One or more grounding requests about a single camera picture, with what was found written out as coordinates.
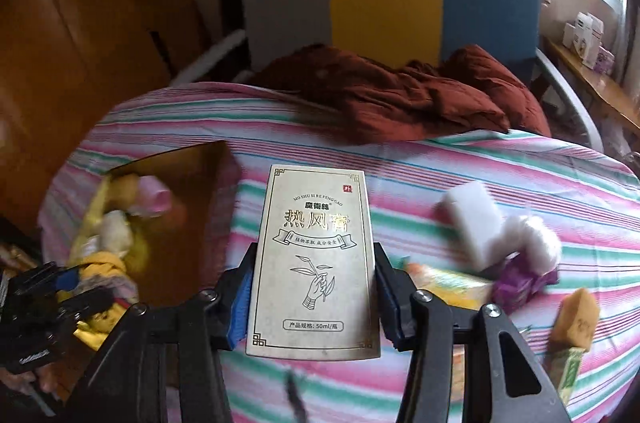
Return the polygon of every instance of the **wooden wardrobe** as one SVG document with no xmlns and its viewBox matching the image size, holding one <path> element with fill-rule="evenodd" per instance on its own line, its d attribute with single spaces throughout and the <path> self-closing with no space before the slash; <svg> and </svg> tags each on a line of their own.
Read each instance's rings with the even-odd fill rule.
<svg viewBox="0 0 640 423">
<path fill-rule="evenodd" d="M 209 44 L 194 0 L 0 0 L 0 215 L 33 233 L 95 123 Z"/>
</svg>

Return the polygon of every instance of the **tablecloth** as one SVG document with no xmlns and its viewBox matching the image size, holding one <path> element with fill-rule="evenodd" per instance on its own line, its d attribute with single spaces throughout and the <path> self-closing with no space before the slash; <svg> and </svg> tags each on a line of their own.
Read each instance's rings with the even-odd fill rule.
<svg viewBox="0 0 640 423">
<path fill-rule="evenodd" d="M 562 241 L 561 281 L 515 313 L 532 326 L 542 355 L 561 299 L 588 287 L 601 306 L 568 411 L 577 422 L 610 413 L 640 365 L 640 209 L 638 179 L 623 164 L 590 149 L 526 132 L 488 131 L 424 142 L 344 146 L 337 114 L 280 93 L 204 82 L 167 88 L 116 107 L 60 169 L 39 222 L 44 252 L 63 262 L 84 209 L 108 169 L 159 152 L 227 140 L 242 180 L 227 248 L 237 265 L 257 240 L 272 163 L 364 170 L 375 241 L 392 262 L 410 257 L 468 271 L 455 231 L 438 208 L 444 191 L 482 180 L 504 215 L 540 215 Z M 394 421 L 410 355 L 383 339 L 379 359 L 285 361 L 223 353 L 225 383 L 237 422 L 284 422 L 284 389 L 293 368 L 315 422 Z M 452 405 L 450 421 L 462 407 Z"/>
</svg>

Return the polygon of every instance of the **chair armrest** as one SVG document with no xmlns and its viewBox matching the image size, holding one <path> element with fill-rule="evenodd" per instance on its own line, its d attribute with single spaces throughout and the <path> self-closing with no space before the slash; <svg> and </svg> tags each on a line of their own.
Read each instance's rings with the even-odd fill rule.
<svg viewBox="0 0 640 423">
<path fill-rule="evenodd" d="M 586 131 L 587 146 L 603 154 L 604 147 L 602 146 L 600 133 L 572 87 L 562 76 L 560 71 L 558 71 L 558 69 L 551 63 L 551 60 L 549 60 L 539 49 L 536 49 L 536 63 L 542 71 L 542 76 L 551 84 L 551 87 L 553 87 L 554 91 L 558 93 L 560 98 L 562 98 L 562 101 L 571 107 L 575 114 L 577 114 L 581 124 L 584 126 L 584 130 Z"/>
<path fill-rule="evenodd" d="M 245 41 L 246 31 L 244 29 L 235 30 L 220 42 L 212 45 L 185 69 L 180 71 L 169 83 L 169 86 L 174 87 L 195 82 Z"/>
</svg>

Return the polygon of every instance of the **hand holding plant drawing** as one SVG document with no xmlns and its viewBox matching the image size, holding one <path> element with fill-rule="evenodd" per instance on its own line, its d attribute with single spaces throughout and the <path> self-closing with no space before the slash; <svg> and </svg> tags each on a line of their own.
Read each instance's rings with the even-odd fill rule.
<svg viewBox="0 0 640 423">
<path fill-rule="evenodd" d="M 327 272 L 320 273 L 318 270 L 322 269 L 331 269 L 333 266 L 327 266 L 321 264 L 319 266 L 314 266 L 314 263 L 311 262 L 311 259 L 308 257 L 304 257 L 303 255 L 296 255 L 301 261 L 308 263 L 309 268 L 291 268 L 291 271 L 295 271 L 296 273 L 301 273 L 302 275 L 313 276 L 313 280 L 309 285 L 309 291 L 306 293 L 305 299 L 302 301 L 302 305 L 309 309 L 315 309 L 316 300 L 322 295 L 322 302 L 324 302 L 328 295 L 334 290 L 335 285 L 335 276 L 331 279 L 331 282 L 327 282 L 326 276 Z"/>
</svg>

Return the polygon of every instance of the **metal bolt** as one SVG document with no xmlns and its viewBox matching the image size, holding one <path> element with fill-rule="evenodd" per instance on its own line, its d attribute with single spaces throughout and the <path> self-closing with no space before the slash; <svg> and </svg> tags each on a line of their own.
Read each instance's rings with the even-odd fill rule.
<svg viewBox="0 0 640 423">
<path fill-rule="evenodd" d="M 429 293 L 426 289 L 418 289 L 414 296 L 416 300 L 420 302 L 431 302 L 433 300 L 433 295 Z"/>
<path fill-rule="evenodd" d="M 499 317 L 502 311 L 495 304 L 487 304 L 484 306 L 484 312 L 489 315 L 491 318 Z"/>
<path fill-rule="evenodd" d="M 146 313 L 146 304 L 142 302 L 138 302 L 137 304 L 133 304 L 129 309 L 134 315 L 144 315 Z"/>
<path fill-rule="evenodd" d="M 203 289 L 200 292 L 200 298 L 206 300 L 207 302 L 213 302 L 216 298 L 218 298 L 218 293 L 216 293 L 212 289 Z"/>
</svg>

